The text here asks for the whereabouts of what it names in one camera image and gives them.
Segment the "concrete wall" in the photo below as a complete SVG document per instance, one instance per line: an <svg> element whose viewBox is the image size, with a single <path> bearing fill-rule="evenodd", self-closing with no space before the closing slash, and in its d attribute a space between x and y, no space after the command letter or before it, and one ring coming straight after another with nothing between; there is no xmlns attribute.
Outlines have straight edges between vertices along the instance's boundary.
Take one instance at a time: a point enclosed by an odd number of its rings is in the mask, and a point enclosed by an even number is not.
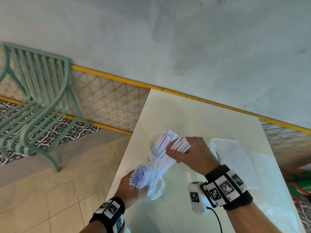
<svg viewBox="0 0 311 233"><path fill-rule="evenodd" d="M311 128L311 0L0 0L0 40Z"/></svg>

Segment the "green chair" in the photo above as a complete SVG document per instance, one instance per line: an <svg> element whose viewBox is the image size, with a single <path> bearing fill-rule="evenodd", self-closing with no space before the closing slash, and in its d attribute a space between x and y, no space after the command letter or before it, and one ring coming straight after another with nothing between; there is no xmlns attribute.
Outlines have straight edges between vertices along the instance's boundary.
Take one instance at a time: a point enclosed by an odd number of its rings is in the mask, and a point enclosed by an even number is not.
<svg viewBox="0 0 311 233"><path fill-rule="evenodd" d="M10 76L26 98L0 115L0 152L6 158L10 156L8 151L28 156L41 154L59 172L60 167L49 155L50 151L79 119L90 126L69 84L70 59L11 43L1 45L5 65L0 74L0 83L6 76ZM16 65L16 72L10 67L11 58ZM37 140L57 125L70 106L75 109L77 117L47 149L40 149Z"/></svg>

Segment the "white device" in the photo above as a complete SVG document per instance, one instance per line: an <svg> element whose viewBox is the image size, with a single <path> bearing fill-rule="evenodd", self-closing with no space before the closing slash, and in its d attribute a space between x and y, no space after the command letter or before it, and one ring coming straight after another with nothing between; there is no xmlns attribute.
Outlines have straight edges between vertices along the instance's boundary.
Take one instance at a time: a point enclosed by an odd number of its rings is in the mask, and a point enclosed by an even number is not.
<svg viewBox="0 0 311 233"><path fill-rule="evenodd" d="M191 200L191 207L194 213L196 214L206 214L209 212L208 208L212 208L212 205L204 195L203 191L200 188L202 181L195 181L188 184L188 192Z"/></svg>

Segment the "chair backrest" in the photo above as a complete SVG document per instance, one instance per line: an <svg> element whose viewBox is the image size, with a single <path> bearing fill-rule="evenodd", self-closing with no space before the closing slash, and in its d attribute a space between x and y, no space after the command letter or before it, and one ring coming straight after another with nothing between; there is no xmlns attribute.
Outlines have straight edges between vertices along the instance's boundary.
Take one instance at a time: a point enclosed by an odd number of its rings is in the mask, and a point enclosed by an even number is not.
<svg viewBox="0 0 311 233"><path fill-rule="evenodd" d="M63 86L69 85L71 72L68 58L11 43L1 45L5 66L0 82L9 74L27 100L48 105L59 95ZM68 95L64 93L58 107L67 107L68 104Z"/></svg>

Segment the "wire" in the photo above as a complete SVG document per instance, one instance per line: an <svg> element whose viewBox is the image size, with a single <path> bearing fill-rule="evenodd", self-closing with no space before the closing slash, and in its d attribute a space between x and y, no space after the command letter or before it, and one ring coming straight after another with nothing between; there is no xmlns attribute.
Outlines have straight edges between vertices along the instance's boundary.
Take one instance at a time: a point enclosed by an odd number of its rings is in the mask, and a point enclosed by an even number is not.
<svg viewBox="0 0 311 233"><path fill-rule="evenodd" d="M218 223L219 223L220 233L222 233L222 228L221 228L220 220L219 220L219 218L218 218L218 216L217 216L217 213L214 211L214 209L212 209L212 208L210 208L210 207L206 207L206 208L209 209L209 210L212 210L212 211L215 213L216 218L217 218Z"/></svg>

